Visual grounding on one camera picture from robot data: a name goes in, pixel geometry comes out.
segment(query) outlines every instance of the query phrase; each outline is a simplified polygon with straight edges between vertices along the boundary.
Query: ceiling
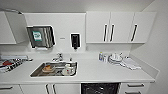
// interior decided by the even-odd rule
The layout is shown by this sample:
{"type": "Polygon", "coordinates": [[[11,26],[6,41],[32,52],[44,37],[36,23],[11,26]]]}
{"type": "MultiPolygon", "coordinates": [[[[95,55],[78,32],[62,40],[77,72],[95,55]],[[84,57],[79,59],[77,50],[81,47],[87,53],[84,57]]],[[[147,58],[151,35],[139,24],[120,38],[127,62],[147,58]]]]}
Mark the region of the ceiling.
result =
{"type": "Polygon", "coordinates": [[[24,13],[84,13],[86,11],[142,11],[154,0],[0,0],[0,8],[24,13]]]}

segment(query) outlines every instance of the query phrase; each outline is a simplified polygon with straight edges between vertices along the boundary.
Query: drawer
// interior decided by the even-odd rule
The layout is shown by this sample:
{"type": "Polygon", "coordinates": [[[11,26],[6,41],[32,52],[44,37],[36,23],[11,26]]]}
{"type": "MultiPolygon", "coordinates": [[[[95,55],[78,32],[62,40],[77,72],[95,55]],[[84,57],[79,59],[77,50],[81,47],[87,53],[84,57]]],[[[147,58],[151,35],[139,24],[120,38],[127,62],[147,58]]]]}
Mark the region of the drawer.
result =
{"type": "Polygon", "coordinates": [[[150,83],[121,83],[118,94],[146,94],[150,83]]]}

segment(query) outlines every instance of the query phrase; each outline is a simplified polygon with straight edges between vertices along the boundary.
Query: wall cabinet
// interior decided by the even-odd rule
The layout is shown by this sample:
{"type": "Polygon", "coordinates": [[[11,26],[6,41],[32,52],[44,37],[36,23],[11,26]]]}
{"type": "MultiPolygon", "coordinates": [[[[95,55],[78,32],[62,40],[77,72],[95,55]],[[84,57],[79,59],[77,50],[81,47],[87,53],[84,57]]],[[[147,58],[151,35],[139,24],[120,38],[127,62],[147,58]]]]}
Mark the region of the wall cabinet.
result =
{"type": "Polygon", "coordinates": [[[86,43],[145,43],[156,13],[86,13],[86,43]]]}
{"type": "Polygon", "coordinates": [[[132,23],[129,43],[145,43],[153,26],[155,12],[136,12],[132,23]]]}
{"type": "Polygon", "coordinates": [[[118,94],[147,94],[150,83],[121,83],[118,94]]]}
{"type": "Polygon", "coordinates": [[[23,14],[0,12],[0,44],[17,44],[28,40],[23,14]]]}
{"type": "Polygon", "coordinates": [[[24,94],[80,94],[80,84],[20,85],[24,94]]]}
{"type": "Polygon", "coordinates": [[[19,85],[0,85],[0,94],[23,94],[19,85]]]}

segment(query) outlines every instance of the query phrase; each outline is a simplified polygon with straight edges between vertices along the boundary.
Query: drawer handle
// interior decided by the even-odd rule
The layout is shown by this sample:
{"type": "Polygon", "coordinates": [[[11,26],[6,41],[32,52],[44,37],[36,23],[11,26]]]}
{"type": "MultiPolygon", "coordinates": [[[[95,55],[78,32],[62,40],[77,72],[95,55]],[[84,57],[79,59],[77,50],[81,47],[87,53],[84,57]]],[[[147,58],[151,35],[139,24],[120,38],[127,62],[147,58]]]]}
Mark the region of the drawer handle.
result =
{"type": "Polygon", "coordinates": [[[133,35],[132,35],[132,39],[131,39],[131,41],[133,41],[133,40],[134,40],[134,37],[135,37],[135,32],[136,32],[137,26],[138,26],[138,25],[135,25],[135,28],[134,28],[134,33],[133,33],[133,35]]]}
{"type": "Polygon", "coordinates": [[[114,25],[112,25],[112,29],[111,29],[111,39],[110,39],[110,41],[112,41],[112,39],[113,39],[113,32],[114,32],[114,25]]]}
{"type": "Polygon", "coordinates": [[[47,90],[47,94],[49,94],[49,91],[48,91],[48,84],[46,85],[46,90],[47,90]]]}
{"type": "Polygon", "coordinates": [[[125,92],[125,94],[141,94],[141,92],[125,92]]]}
{"type": "Polygon", "coordinates": [[[54,89],[54,94],[56,94],[56,91],[55,91],[55,84],[53,85],[53,89],[54,89]]]}
{"type": "Polygon", "coordinates": [[[106,31],[107,31],[107,25],[105,25],[105,30],[104,30],[104,41],[106,41],[106,31]]]}
{"type": "Polygon", "coordinates": [[[13,87],[8,87],[8,88],[0,88],[0,90],[9,90],[12,89],[13,87]]]}
{"type": "Polygon", "coordinates": [[[128,86],[128,87],[144,87],[143,84],[141,84],[141,85],[129,85],[129,84],[127,84],[127,86],[128,86]]]}

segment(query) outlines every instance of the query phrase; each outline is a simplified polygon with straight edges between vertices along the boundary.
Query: sink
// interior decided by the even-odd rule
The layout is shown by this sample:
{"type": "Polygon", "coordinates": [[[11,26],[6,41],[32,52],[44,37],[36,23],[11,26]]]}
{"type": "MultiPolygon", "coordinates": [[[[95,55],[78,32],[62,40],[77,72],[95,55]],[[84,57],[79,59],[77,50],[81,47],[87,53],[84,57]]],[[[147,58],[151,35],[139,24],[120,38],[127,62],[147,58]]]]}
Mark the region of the sink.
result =
{"type": "Polygon", "coordinates": [[[41,77],[41,76],[74,76],[76,75],[76,70],[77,70],[77,62],[74,63],[68,63],[68,62],[58,62],[58,63],[51,63],[51,62],[46,62],[42,63],[30,76],[31,77],[41,77]],[[64,75],[63,71],[66,69],[66,65],[70,65],[72,69],[71,74],[69,75],[64,75]],[[53,71],[51,72],[44,72],[43,68],[46,67],[47,65],[50,65],[53,71]]]}

